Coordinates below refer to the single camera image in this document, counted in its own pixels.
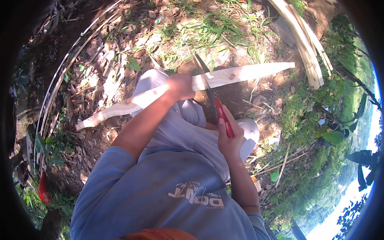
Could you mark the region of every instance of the light gray pants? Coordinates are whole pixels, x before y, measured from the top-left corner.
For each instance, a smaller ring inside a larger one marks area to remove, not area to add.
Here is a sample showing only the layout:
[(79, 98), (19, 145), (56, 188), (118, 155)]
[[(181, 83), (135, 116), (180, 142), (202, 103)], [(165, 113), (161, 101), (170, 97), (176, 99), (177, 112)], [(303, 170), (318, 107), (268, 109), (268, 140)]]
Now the light gray pants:
[[(139, 79), (133, 96), (165, 84), (168, 75), (157, 69), (146, 71)], [(239, 119), (237, 123), (244, 129), (244, 140), (240, 150), (243, 161), (259, 141), (259, 131), (254, 120)], [(147, 145), (153, 147), (181, 147), (200, 153), (217, 169), (222, 179), (229, 178), (229, 168), (220, 153), (217, 141), (218, 131), (205, 129), (207, 121), (202, 107), (192, 99), (178, 101), (166, 114)]]

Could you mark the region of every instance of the shirt logo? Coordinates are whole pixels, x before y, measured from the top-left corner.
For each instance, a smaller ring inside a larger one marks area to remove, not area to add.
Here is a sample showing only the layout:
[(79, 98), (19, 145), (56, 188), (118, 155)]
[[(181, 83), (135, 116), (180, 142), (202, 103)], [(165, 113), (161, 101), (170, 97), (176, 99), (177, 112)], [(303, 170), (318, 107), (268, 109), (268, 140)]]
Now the shirt logo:
[(210, 205), (207, 208), (224, 208), (224, 203), (220, 195), (214, 193), (206, 193), (204, 187), (199, 187), (198, 181), (189, 181), (188, 183), (176, 184), (175, 193), (168, 193), (168, 196), (174, 198), (185, 197), (190, 204)]

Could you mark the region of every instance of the sleeve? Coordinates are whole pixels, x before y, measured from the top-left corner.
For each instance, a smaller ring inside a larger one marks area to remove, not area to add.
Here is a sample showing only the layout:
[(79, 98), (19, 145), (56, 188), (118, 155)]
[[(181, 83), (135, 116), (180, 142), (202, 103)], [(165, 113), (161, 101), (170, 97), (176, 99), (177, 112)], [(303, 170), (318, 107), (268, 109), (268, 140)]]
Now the sleeve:
[(258, 212), (247, 212), (249, 220), (251, 220), (253, 229), (255, 230), (258, 240), (270, 240), (267, 231), (264, 226), (263, 216)]
[(76, 201), (70, 227), (71, 235), (81, 231), (103, 197), (136, 163), (132, 155), (121, 147), (113, 146), (105, 150)]

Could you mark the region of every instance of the person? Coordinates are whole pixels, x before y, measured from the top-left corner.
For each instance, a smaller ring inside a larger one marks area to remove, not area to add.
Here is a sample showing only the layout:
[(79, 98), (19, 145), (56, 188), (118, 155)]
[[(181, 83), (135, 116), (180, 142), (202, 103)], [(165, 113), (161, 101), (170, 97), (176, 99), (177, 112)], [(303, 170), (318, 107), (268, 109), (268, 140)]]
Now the person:
[(223, 106), (234, 138), (223, 119), (207, 123), (188, 74), (149, 70), (133, 95), (163, 84), (97, 161), (76, 201), (72, 239), (269, 239), (243, 164), (258, 142), (255, 122)]

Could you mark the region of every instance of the blue shirt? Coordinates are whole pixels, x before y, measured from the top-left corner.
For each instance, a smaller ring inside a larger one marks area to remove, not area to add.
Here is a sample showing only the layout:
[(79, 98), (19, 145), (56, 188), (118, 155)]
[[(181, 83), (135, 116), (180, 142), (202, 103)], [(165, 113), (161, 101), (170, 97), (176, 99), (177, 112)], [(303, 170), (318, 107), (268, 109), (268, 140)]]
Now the blue shirt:
[(177, 228), (197, 239), (269, 239), (259, 213), (245, 213), (202, 155), (162, 148), (138, 163), (108, 148), (77, 199), (72, 239), (119, 238), (145, 228)]

